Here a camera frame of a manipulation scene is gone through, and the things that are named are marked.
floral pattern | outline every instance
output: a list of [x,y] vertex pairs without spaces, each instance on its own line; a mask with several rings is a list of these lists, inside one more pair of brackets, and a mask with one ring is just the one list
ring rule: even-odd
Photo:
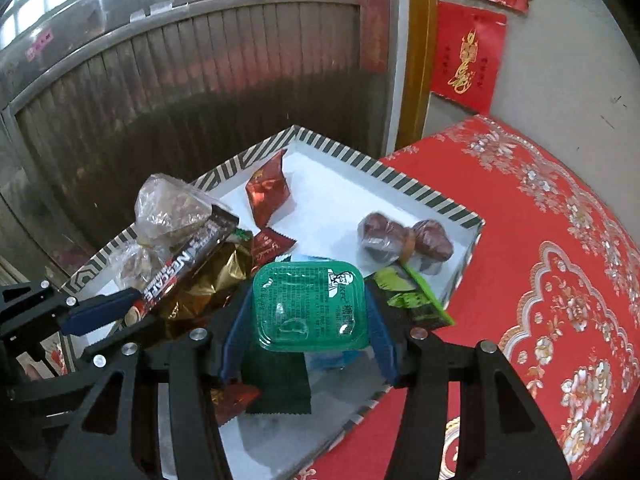
[[315,478],[312,478],[312,476],[315,476],[316,474],[318,473],[316,473],[316,470],[311,466],[303,467],[296,475],[294,480],[317,480]]
[[[515,293],[516,297],[521,296],[520,301],[515,306],[513,300],[508,303],[515,307],[516,323],[504,332],[499,346],[536,398],[572,475],[578,478],[619,426],[640,382],[638,359],[630,343],[638,339],[640,327],[638,248],[584,184],[526,138],[489,118],[476,116],[463,121],[387,160],[396,159],[396,168],[420,181],[429,182],[433,176],[434,183],[438,182],[440,165],[433,171],[425,169],[424,153],[426,150],[435,156],[436,144],[445,140],[447,145],[442,152],[460,164],[460,173],[468,170],[469,163],[474,165],[475,160],[483,170],[473,168],[474,174],[494,172],[484,183],[491,186],[495,181],[492,191],[498,199],[502,190],[509,193],[510,198],[520,194],[511,207],[524,205],[531,213],[533,206],[546,213],[542,220],[533,212],[529,218],[535,220],[529,224],[522,221],[522,232],[532,228],[536,237],[542,235],[537,240],[540,259],[530,267],[530,288],[524,289],[528,292],[522,294],[518,286]],[[414,150],[420,150],[420,154],[415,155]],[[465,185],[468,180],[456,180],[450,188],[451,195],[454,196],[453,190],[460,190],[464,196]],[[476,207],[480,212],[481,205]],[[485,213],[490,228],[492,205],[487,207]],[[502,214],[496,225],[502,227],[507,223],[504,219]],[[542,222],[542,228],[535,229],[533,221]],[[514,229],[505,238],[513,242],[516,232]],[[549,236],[555,236],[574,259],[569,259],[557,244],[543,242],[549,240]],[[522,257],[530,258],[535,246],[526,245],[527,253]],[[492,254],[485,265],[490,260],[495,262],[497,258]],[[577,264],[584,267],[588,277]],[[476,278],[488,288],[495,283],[492,292],[500,296],[500,291],[505,290],[506,297],[515,287],[511,282],[506,283],[505,278],[518,279],[514,272],[506,270],[501,267],[499,272],[492,273],[492,282],[487,277],[487,272],[491,273],[487,268],[476,272]],[[501,317],[484,323],[481,329],[488,332],[499,327],[502,333],[503,323]],[[476,332],[470,332],[469,338],[476,336]],[[470,339],[466,341],[466,344],[474,343]],[[449,421],[440,480],[454,476],[459,431],[460,419]],[[334,463],[336,468],[344,464],[335,459]]]
[[[478,126],[472,135],[469,134],[470,121]],[[580,186],[564,167],[546,158],[527,139],[507,132],[500,124],[482,116],[458,123],[434,137],[466,143],[463,153],[477,158],[480,166],[488,171],[496,169],[516,177],[518,189],[532,197],[541,211],[565,216],[568,233],[581,243],[583,250],[602,257],[605,275],[618,296],[626,295],[635,326],[640,326],[640,254],[599,200]],[[516,150],[522,156],[514,156]],[[572,322],[574,328],[583,330],[584,309],[571,308],[577,315]]]
[[[549,422],[552,428],[561,431],[556,436],[567,463],[580,469],[591,449],[602,442],[611,428],[616,382],[620,382],[620,391],[627,394],[633,376],[640,377],[640,365],[626,331],[582,270],[551,242],[541,245],[540,259],[531,271],[532,290],[524,294],[518,304],[519,324],[507,330],[499,346],[512,363],[515,361],[516,371],[529,378],[527,389],[536,398],[548,383],[548,367],[554,354],[568,348],[564,345],[565,338],[570,338],[572,333],[578,337],[591,331],[598,334],[595,339],[593,335],[588,336],[590,342],[596,342],[589,362],[578,366],[570,377],[561,381],[558,394],[548,393],[558,395],[560,406],[567,409],[564,422],[558,421],[557,425]],[[546,324],[536,319],[540,314],[537,309],[542,305],[553,316]],[[572,330],[563,331],[564,325]],[[519,356],[523,352],[520,347],[531,337],[535,338],[537,364],[524,372],[518,369],[523,363],[512,356]]]

metal screw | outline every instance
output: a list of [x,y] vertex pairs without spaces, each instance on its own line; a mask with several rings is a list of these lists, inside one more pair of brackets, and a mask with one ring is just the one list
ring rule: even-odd
[[480,342],[480,348],[487,354],[492,354],[498,349],[495,343],[493,341],[489,341],[488,339]]
[[207,330],[204,328],[194,328],[189,332],[189,337],[194,341],[200,341],[207,336]]
[[429,335],[427,329],[422,328],[421,326],[414,326],[409,333],[411,334],[411,337],[420,341],[427,339],[427,336]]
[[136,343],[124,343],[122,345],[122,353],[124,355],[133,355],[138,351],[138,345]]
[[107,359],[105,359],[104,355],[96,354],[94,355],[94,365],[98,368],[104,368],[107,364]]

